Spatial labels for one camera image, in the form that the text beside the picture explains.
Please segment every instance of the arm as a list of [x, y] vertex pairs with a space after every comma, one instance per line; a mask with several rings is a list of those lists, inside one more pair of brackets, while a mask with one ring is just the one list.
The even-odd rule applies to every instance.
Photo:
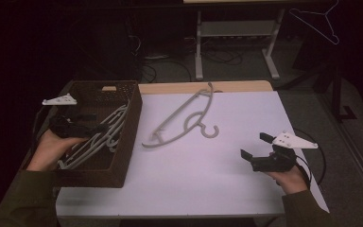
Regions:
[[0, 204], [0, 226], [56, 226], [54, 170], [66, 150], [85, 139], [61, 139], [46, 131], [26, 170], [16, 176]]
[[338, 226], [329, 213], [322, 210], [307, 188], [302, 173], [294, 166], [287, 172], [269, 172], [283, 188], [286, 226], [334, 227]]

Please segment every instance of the sleeve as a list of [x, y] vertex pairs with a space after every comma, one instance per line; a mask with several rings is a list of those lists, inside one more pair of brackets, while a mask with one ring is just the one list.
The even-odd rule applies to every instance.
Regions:
[[0, 226], [56, 226], [54, 177], [20, 171], [0, 203]]
[[336, 227], [338, 224], [331, 215], [322, 210], [311, 191], [290, 194], [282, 197], [285, 207], [286, 226]]

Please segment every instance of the white table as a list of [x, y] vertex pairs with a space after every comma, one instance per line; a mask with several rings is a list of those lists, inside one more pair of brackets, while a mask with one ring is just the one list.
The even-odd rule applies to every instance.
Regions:
[[[205, 218], [282, 215], [281, 187], [269, 176], [253, 172], [240, 157], [244, 149], [264, 157], [271, 145], [260, 132], [293, 132], [276, 92], [215, 93], [204, 123], [208, 139], [193, 129], [183, 138], [159, 147], [143, 148], [150, 133], [192, 94], [143, 95], [143, 110], [128, 175], [123, 188], [62, 188], [57, 200], [59, 218]], [[203, 110], [200, 96], [163, 131], [163, 137], [182, 131], [190, 113]], [[296, 153], [303, 157], [300, 149]], [[328, 210], [312, 182], [318, 204]]]

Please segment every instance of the hand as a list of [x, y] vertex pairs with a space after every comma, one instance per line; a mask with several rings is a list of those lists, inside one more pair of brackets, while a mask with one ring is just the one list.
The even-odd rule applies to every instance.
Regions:
[[86, 141], [87, 138], [60, 138], [51, 130], [47, 130], [40, 139], [31, 162], [26, 170], [49, 171], [57, 167], [59, 158], [72, 146]]
[[266, 174], [276, 180], [286, 194], [308, 190], [303, 174], [296, 166], [287, 172], [266, 172]]

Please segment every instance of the clothes hanger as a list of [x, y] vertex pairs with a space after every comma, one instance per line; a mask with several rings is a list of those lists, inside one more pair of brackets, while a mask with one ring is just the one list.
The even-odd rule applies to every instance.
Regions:
[[[331, 6], [327, 11], [325, 12], [312, 12], [312, 11], [301, 11], [299, 9], [291, 9], [289, 11], [289, 13], [291, 15], [293, 15], [294, 17], [296, 17], [297, 19], [301, 20], [302, 22], [304, 22], [306, 25], [310, 26], [311, 28], [313, 28], [314, 30], [316, 30], [321, 36], [323, 36], [325, 39], [327, 39], [329, 42], [331, 42], [332, 44], [338, 44], [340, 42], [340, 39], [338, 38], [337, 35], [335, 35], [335, 31], [333, 30], [333, 27], [329, 21], [329, 18], [328, 18], [328, 14], [329, 12], [335, 7], [338, 5], [338, 1], [333, 5]], [[332, 32], [332, 37], [328, 37], [328, 35], [325, 35], [323, 34], [318, 28], [314, 27], [313, 25], [309, 24], [308, 22], [306, 22], [300, 14], [314, 14], [314, 15], [320, 15], [320, 16], [323, 16], [326, 23], [328, 24], [329, 28], [331, 29], [331, 32]]]

